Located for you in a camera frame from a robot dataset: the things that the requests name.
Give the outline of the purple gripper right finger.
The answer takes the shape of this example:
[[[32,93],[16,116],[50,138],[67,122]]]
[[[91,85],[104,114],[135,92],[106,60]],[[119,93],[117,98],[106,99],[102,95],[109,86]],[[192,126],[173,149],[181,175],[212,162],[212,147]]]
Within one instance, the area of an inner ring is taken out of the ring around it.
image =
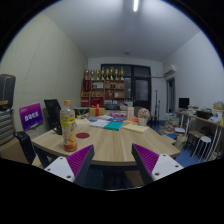
[[[183,166],[168,154],[157,154],[137,144],[132,144],[132,155],[144,185],[183,169]]]

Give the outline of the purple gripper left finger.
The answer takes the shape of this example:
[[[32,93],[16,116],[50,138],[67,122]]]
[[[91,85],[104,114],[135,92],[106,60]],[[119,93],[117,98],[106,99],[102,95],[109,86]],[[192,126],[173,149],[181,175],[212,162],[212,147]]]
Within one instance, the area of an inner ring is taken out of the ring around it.
[[[93,156],[94,145],[89,145],[68,157],[58,157],[45,171],[82,186]]]

